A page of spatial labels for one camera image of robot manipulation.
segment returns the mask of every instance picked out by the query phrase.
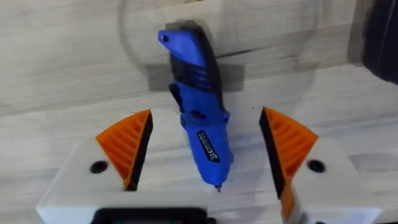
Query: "label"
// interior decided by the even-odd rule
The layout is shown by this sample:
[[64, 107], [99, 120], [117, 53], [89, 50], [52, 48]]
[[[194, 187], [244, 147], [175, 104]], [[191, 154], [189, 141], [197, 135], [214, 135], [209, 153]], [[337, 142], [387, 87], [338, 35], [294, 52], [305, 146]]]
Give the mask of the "label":
[[207, 137], [205, 131], [199, 131], [198, 133], [199, 141], [203, 150], [205, 151], [206, 157], [211, 162], [220, 162], [220, 159], [211, 145], [209, 138]]

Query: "wooden table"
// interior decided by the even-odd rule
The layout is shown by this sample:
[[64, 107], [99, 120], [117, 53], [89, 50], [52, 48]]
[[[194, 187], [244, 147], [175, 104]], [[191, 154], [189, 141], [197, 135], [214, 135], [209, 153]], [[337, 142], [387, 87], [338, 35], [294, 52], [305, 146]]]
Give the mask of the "wooden table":
[[157, 42], [157, 31], [176, 19], [212, 33], [232, 115], [235, 162], [211, 198], [211, 215], [281, 223], [257, 123], [267, 105], [336, 139], [383, 206], [379, 221], [398, 220], [398, 86], [350, 65], [360, 58], [365, 3], [4, 0], [0, 223], [42, 223], [35, 206], [72, 146], [146, 108], [155, 124], [146, 162], [153, 178], [142, 184], [200, 183]]

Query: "orange clamp jaw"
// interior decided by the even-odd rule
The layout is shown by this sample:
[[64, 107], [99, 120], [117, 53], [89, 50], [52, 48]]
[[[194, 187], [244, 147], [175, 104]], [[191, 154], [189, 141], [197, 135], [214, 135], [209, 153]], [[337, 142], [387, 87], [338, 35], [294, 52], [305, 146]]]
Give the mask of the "orange clamp jaw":
[[294, 206], [290, 182], [318, 136], [292, 118], [266, 107], [261, 111], [260, 127], [282, 214], [289, 217]]
[[121, 176], [124, 190], [137, 190], [152, 129], [152, 114], [145, 110], [122, 119], [96, 137]]

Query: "ribbed orange part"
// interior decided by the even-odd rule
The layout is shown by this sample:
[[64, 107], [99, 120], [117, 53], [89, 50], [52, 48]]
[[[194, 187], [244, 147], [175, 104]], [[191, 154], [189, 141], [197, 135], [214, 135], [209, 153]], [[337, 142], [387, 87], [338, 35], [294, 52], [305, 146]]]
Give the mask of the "ribbed orange part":
[[274, 137], [283, 175], [288, 181], [310, 152], [318, 135], [280, 112], [270, 108], [264, 108], [264, 111]]
[[105, 154], [122, 177], [124, 188], [129, 184], [138, 147], [149, 115], [150, 110], [138, 112], [110, 126], [96, 137]]

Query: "hanging hole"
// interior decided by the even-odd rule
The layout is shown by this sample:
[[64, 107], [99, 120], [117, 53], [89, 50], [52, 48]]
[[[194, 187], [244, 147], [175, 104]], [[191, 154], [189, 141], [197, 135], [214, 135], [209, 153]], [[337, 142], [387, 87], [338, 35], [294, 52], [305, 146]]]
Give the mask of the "hanging hole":
[[197, 110], [192, 110], [191, 115], [196, 119], [206, 119], [206, 115]]
[[166, 35], [162, 36], [162, 40], [163, 42], [168, 42], [169, 41], [169, 37], [167, 37]]

